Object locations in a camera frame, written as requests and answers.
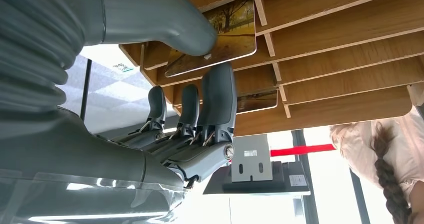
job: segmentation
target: red rope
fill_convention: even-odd
[[[304,155],[308,153],[324,152],[335,150],[331,144],[293,147],[280,150],[271,150],[271,157],[288,156],[288,155]]]

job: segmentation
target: window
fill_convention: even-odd
[[[293,136],[291,131],[268,133],[266,137],[270,150],[287,149],[293,147]],[[296,157],[294,155],[271,157],[271,161],[281,161],[282,163],[295,162]]]
[[[329,127],[303,131],[306,145],[329,144]],[[308,154],[316,210],[322,224],[360,224],[349,166],[338,151]]]
[[[361,180],[361,186],[368,210],[369,222],[371,224],[392,224],[393,219],[386,208],[386,198],[382,189],[367,180]]]

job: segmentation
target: braided hair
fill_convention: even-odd
[[[395,224],[407,224],[411,215],[411,209],[404,197],[404,193],[395,178],[395,171],[383,157],[389,150],[394,138],[392,127],[383,127],[378,122],[376,125],[376,135],[372,138],[372,149],[377,154],[377,161],[374,166],[377,170],[378,183],[383,187],[383,194],[386,201],[387,210],[393,217]]]

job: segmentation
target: wooden rack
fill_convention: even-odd
[[[233,0],[190,1],[207,11]],[[281,98],[277,108],[237,115],[236,136],[402,116],[411,98],[423,99],[424,0],[255,0],[255,5],[257,51],[231,62],[237,93],[277,89]],[[200,90],[209,70],[167,78],[167,45],[120,47],[152,85],[164,88],[177,112],[182,89],[195,84]]]

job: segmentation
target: painted card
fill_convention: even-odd
[[[171,50],[165,76],[173,77],[254,54],[256,38],[253,1],[235,0],[203,13],[218,34],[215,46],[205,56],[189,56]]]

